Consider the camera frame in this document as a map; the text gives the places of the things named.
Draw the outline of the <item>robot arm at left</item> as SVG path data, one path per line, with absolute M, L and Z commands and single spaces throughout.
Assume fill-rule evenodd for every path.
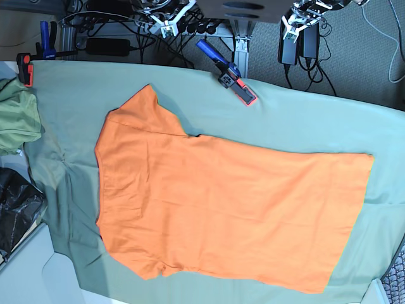
M 282 39 L 295 43 L 306 28 L 316 25 L 329 11 L 336 11 L 354 3 L 364 6 L 369 0 L 302 0 L 294 1 L 288 12 L 281 18 Z

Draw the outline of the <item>robot arm at right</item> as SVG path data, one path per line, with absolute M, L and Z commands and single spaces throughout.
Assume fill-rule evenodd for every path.
M 146 17 L 146 22 L 137 23 L 144 27 L 148 34 L 161 35 L 162 38 L 176 37 L 179 34 L 178 23 L 196 5 L 190 1 L 139 1 L 138 13 Z

